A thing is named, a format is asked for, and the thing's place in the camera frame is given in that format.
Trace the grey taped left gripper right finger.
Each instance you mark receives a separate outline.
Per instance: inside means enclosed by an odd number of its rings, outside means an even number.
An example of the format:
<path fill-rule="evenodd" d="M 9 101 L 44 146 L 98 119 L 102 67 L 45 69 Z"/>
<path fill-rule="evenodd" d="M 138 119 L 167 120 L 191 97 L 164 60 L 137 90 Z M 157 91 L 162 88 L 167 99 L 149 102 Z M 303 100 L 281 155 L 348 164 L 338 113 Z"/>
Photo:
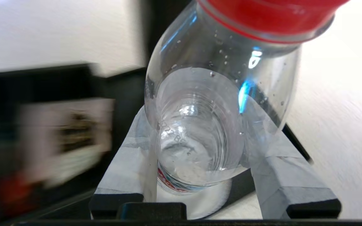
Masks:
<path fill-rule="evenodd" d="M 338 218 L 340 200 L 282 132 L 251 135 L 250 170 L 263 219 Z"/>

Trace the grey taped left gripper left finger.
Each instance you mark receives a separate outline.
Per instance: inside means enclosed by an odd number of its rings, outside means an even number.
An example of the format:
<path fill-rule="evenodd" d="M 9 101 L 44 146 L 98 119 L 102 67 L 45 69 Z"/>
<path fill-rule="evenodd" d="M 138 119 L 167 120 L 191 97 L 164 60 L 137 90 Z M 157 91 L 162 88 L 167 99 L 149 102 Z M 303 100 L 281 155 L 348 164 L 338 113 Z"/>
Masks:
<path fill-rule="evenodd" d="M 155 133 L 141 107 L 89 202 L 92 219 L 114 219 L 124 203 L 156 202 L 157 157 L 152 137 Z"/>

